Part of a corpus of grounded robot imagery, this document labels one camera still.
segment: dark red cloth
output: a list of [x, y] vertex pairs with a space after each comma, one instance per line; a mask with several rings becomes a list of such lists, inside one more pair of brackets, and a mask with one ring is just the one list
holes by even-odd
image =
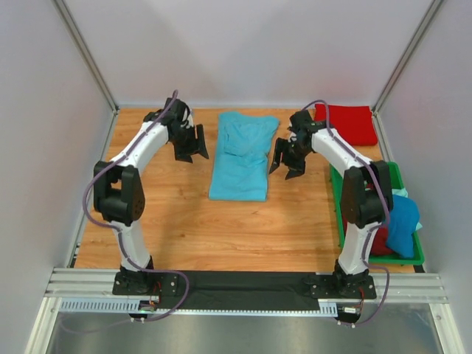
[[[347, 221], [344, 217], [342, 218], [342, 225], [344, 227], [344, 234], [346, 234]], [[389, 249], [385, 245], [387, 238], [389, 238], [389, 230], [386, 227], [381, 227], [377, 230], [374, 242], [372, 243], [372, 248], [370, 249], [370, 254], [374, 256], [386, 256], [394, 253], [393, 250]]]
[[[316, 105], [315, 120], [326, 119], [325, 105]], [[330, 123], [338, 131], [339, 135], [351, 145], [375, 145], [377, 135], [372, 123], [372, 113], [368, 106], [344, 107], [342, 105], [329, 105]]]

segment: robotic arm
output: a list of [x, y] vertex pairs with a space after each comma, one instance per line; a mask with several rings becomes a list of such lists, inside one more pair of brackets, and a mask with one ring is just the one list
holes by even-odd
[[[166, 106], [170, 103], [171, 98], [168, 98]], [[145, 208], [141, 174], [157, 150], [168, 142], [174, 145], [176, 160], [192, 162], [191, 155], [196, 153], [205, 159], [209, 158], [203, 125], [194, 126], [187, 104], [177, 99], [164, 117], [160, 117], [161, 112], [162, 110], [150, 112], [144, 118], [139, 132], [121, 153], [110, 162], [100, 161], [94, 167], [96, 176], [110, 163], [122, 160], [95, 182], [94, 208], [102, 214], [105, 221], [122, 230], [122, 242], [128, 256], [138, 266], [149, 269], [153, 268], [153, 261], [145, 247], [139, 221]], [[159, 122], [150, 129], [156, 120]], [[120, 188], [113, 185], [118, 181], [121, 181]], [[123, 254], [121, 257], [123, 272], [137, 271]]]
[[380, 226], [386, 217], [379, 195], [367, 188], [373, 180], [365, 164], [374, 171], [389, 211], [393, 208], [392, 185], [386, 162], [373, 162], [362, 156], [339, 136], [335, 128], [329, 128], [325, 121], [314, 122], [307, 110], [296, 112], [290, 118], [289, 138], [276, 141], [270, 173], [282, 161], [288, 167], [285, 179], [304, 174], [305, 157], [313, 151], [322, 154], [343, 176], [341, 211], [347, 219], [347, 232], [334, 273], [343, 286], [362, 282], [367, 277], [363, 254], [368, 257], [375, 236], [372, 235], [366, 244], [367, 235], [369, 230], [374, 230], [374, 234], [375, 226]]

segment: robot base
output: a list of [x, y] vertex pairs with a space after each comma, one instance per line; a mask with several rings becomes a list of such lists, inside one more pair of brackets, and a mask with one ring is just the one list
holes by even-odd
[[310, 293], [316, 299], [376, 299], [374, 280], [366, 269], [360, 274], [345, 274], [338, 261], [332, 274], [311, 275], [306, 283], [311, 285]]
[[[146, 269], [154, 269], [153, 258], [150, 259]], [[121, 266], [119, 272], [115, 275], [112, 294], [175, 296], [177, 293], [177, 278], [175, 274], [130, 271]]]

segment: cable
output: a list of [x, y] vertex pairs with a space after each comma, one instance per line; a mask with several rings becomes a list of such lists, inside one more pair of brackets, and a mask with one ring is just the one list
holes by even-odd
[[[121, 162], [125, 161], [129, 156], [130, 154], [132, 154], [133, 150], [136, 148], [136, 146], [144, 139], [144, 137], [150, 132], [150, 130], [152, 128], [154, 128], [154, 126], [156, 126], [156, 124], [158, 124], [159, 122], [161, 122], [162, 118], [165, 117], [165, 115], [167, 114], [167, 112], [170, 110], [170, 107], [173, 105], [173, 103], [176, 101], [177, 99], [177, 95], [178, 95], [178, 91], [177, 90], [174, 90], [173, 94], [172, 94], [172, 99], [169, 101], [169, 103], [164, 107], [164, 109], [158, 113], [158, 116], [157, 118], [151, 123], [149, 124], [149, 126], [136, 138], [135, 142], [125, 151], [125, 153], [123, 154], [123, 156], [119, 157], [118, 159], [116, 159], [115, 161], [113, 161], [112, 163], [110, 163], [109, 165], [107, 165], [103, 170], [101, 170], [95, 177], [93, 177], [93, 179], [90, 181], [90, 183], [87, 184], [87, 187], [86, 187], [86, 190], [85, 192], [83, 193], [83, 197], [82, 197], [82, 209], [83, 209], [83, 212], [85, 213], [86, 217], [95, 225], [97, 226], [101, 226], [101, 227], [104, 227], [104, 228], [107, 228], [107, 229], [113, 229], [117, 232], [117, 238], [118, 238], [118, 244], [119, 244], [119, 249], [120, 251], [122, 252], [123, 254], [123, 257], [130, 263], [131, 266], [133, 266], [134, 268], [136, 268], [138, 271], [143, 271], [143, 272], [146, 272], [146, 273], [167, 273], [167, 274], [177, 274], [181, 277], [184, 278], [185, 280], [185, 292], [184, 292], [184, 295], [182, 295], [182, 298], [178, 301], [177, 305], [175, 305], [173, 308], [169, 309], [169, 311], [163, 313], [163, 314], [160, 314], [158, 316], [154, 316], [154, 317], [151, 317], [149, 319], [144, 319], [143, 322], [154, 322], [154, 321], [157, 321], [159, 319], [163, 319], [165, 317], [168, 317], [170, 314], [172, 314], [173, 312], [175, 312], [181, 305], [182, 303], [185, 301], [185, 299], [187, 298], [187, 295], [189, 293], [189, 288], [190, 288], [190, 281], [187, 277], [186, 274], [182, 273], [181, 271], [170, 271], [170, 270], [166, 270], [166, 269], [146, 269], [146, 268], [143, 268], [139, 265], [137, 265], [132, 259], [131, 257], [129, 256], [129, 254], [126, 252], [126, 249], [123, 245], [123, 240], [122, 240], [122, 230], [118, 227], [118, 226], [115, 226], [115, 225], [111, 225], [109, 223], [103, 223], [101, 221], [98, 221], [96, 219], [93, 218], [93, 216], [90, 214], [89, 212], [89, 208], [87, 207], [87, 202], [88, 202], [88, 199], [89, 199], [89, 194], [91, 192], [91, 189], [92, 187], [94, 186], [95, 182], [97, 182], [97, 180], [99, 178], [101, 178], [105, 173], [107, 173], [110, 169], [112, 169], [113, 167], [117, 166], [118, 164], [120, 164]], [[62, 321], [59, 322], [59, 325], [60, 325], [60, 328], [64, 331], [66, 331], [67, 333], [71, 333], [71, 334], [90, 334], [90, 333], [96, 333], [96, 332], [100, 332], [102, 330], [107, 330], [108, 328], [111, 328], [111, 327], [115, 327], [115, 326], [118, 326], [118, 325], [123, 325], [124, 323], [129, 323], [129, 322], [132, 322], [133, 319], [126, 319], [126, 320], [123, 320], [123, 321], [119, 321], [119, 322], [115, 322], [115, 323], [112, 323], [108, 326], [105, 326], [105, 327], [102, 327], [102, 328], [98, 328], [96, 330], [84, 330], [84, 331], [76, 331], [76, 330], [70, 330], [69, 328], [66, 328]]]
[[[352, 151], [350, 149], [350, 147], [347, 146], [342, 140], [340, 140], [334, 134], [334, 132], [331, 130], [331, 127], [330, 127], [330, 107], [326, 103], [326, 101], [324, 101], [324, 100], [314, 100], [313, 102], [310, 102], [305, 107], [303, 107], [302, 111], [304, 111], [305, 109], [308, 109], [310, 106], [312, 106], [314, 104], [317, 104], [317, 103], [322, 103], [324, 105], [324, 108], [326, 109], [326, 129], [327, 129], [327, 132], [330, 134], [330, 136], [333, 138], [333, 140], [335, 142], [337, 142], [338, 145], [341, 146], [341, 148], [343, 148], [343, 150], [345, 150], [347, 153], [349, 153], [357, 162], [361, 163], [367, 169], [367, 171], [369, 172], [370, 178], [372, 179], [372, 182], [373, 182], [374, 187], [375, 187], [375, 191], [377, 192], [378, 197], [380, 198], [381, 203], [382, 203], [383, 213], [385, 214], [385, 225], [389, 225], [390, 224], [389, 208], [386, 205], [384, 195], [382, 194], [381, 186], [378, 183], [377, 177], [375, 177], [374, 171], [372, 170], [372, 168], [369, 166], [369, 164], [366, 161], [359, 158], [357, 153]], [[365, 321], [355, 324], [355, 326], [365, 325], [368, 322], [372, 321], [374, 319], [374, 317], [377, 316], [379, 310], [384, 306], [384, 303], [385, 303], [385, 300], [386, 300], [386, 295], [389, 292], [389, 286], [390, 286], [390, 271], [389, 271], [389, 269], [387, 267], [383, 267], [382, 265], [370, 265], [367, 261], [368, 255], [366, 254], [367, 253], [367, 245], [369, 245], [370, 239], [372, 238], [372, 233], [375, 230], [379, 229], [380, 227], [381, 227], [381, 225], [377, 225], [377, 226], [372, 227], [368, 231], [366, 240], [364, 241], [364, 245], [362, 247], [362, 255], [361, 256], [362, 256], [362, 262], [364, 263], [364, 265], [367, 268], [369, 268], [369, 269], [380, 269], [382, 271], [385, 271], [385, 275], [386, 275], [385, 290], [383, 291], [381, 301], [378, 304], [378, 307], [374, 311], [374, 313], [368, 319], [366, 319]]]

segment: wood grain surface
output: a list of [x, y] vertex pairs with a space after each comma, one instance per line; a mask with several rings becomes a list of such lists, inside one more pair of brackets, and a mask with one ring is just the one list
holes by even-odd
[[[126, 146], [149, 109], [122, 109], [107, 161]], [[307, 157], [306, 173], [285, 180], [281, 166], [269, 176], [268, 200], [210, 201], [209, 186], [218, 135], [218, 114], [231, 109], [195, 109], [195, 124], [204, 124], [210, 160], [193, 156], [193, 164], [174, 160], [165, 145], [142, 176], [146, 208], [141, 218], [145, 243], [156, 268], [227, 271], [332, 271], [339, 237], [327, 161]], [[276, 137], [288, 136], [292, 109], [238, 109], [252, 116], [280, 120]], [[380, 159], [377, 146], [358, 147]], [[76, 268], [118, 268], [118, 245], [111, 230], [88, 223]], [[411, 266], [390, 266], [412, 272]]]

